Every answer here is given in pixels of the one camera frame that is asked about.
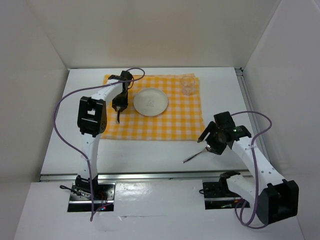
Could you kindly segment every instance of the white wall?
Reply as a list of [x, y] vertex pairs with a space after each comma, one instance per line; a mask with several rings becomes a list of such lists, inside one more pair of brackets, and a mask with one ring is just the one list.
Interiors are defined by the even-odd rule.
[[13, 239], [39, 179], [67, 69], [24, 0], [0, 1], [0, 233]]
[[244, 67], [280, 0], [27, 0], [67, 67]]
[[306, 240], [320, 236], [319, 67], [320, 8], [313, 0], [282, 0], [244, 77], [253, 108], [274, 122], [264, 136], [271, 162], [300, 187], [298, 219]]

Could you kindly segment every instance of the clear glass cup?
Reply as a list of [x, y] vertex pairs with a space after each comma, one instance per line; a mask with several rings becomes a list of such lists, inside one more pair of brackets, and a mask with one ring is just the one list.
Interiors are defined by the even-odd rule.
[[196, 91], [196, 79], [192, 76], [184, 76], [180, 80], [182, 93], [184, 95], [191, 95]]

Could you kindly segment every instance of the gingham cloth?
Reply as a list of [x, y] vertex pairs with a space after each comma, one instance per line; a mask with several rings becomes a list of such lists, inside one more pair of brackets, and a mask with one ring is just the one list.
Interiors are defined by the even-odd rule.
[[[183, 75], [146, 75], [135, 81], [128, 91], [128, 108], [120, 113], [120, 124], [116, 124], [117, 113], [110, 103], [107, 106], [107, 126], [103, 139], [144, 141], [196, 141], [204, 131], [201, 112], [199, 79], [195, 77], [196, 92], [182, 94], [180, 79], [195, 77], [193, 73]], [[157, 116], [143, 116], [134, 107], [134, 97], [142, 89], [157, 88], [168, 97], [168, 107]]]

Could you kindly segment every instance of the silver fork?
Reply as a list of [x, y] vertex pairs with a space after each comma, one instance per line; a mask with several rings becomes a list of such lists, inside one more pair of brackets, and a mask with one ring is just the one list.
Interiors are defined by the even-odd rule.
[[191, 159], [195, 158], [196, 156], [198, 156], [199, 154], [205, 153], [205, 152], [210, 152], [211, 147], [208, 145], [206, 146], [202, 151], [196, 153], [195, 155], [192, 155], [188, 158], [186, 158], [185, 160], [183, 160], [183, 164], [185, 164], [186, 162], [189, 162]]

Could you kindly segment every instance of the white plate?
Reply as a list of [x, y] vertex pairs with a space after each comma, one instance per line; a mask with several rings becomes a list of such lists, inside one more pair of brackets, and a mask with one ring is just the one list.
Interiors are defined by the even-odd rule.
[[154, 87], [139, 91], [133, 99], [134, 108], [144, 116], [156, 116], [163, 113], [168, 106], [167, 95]]

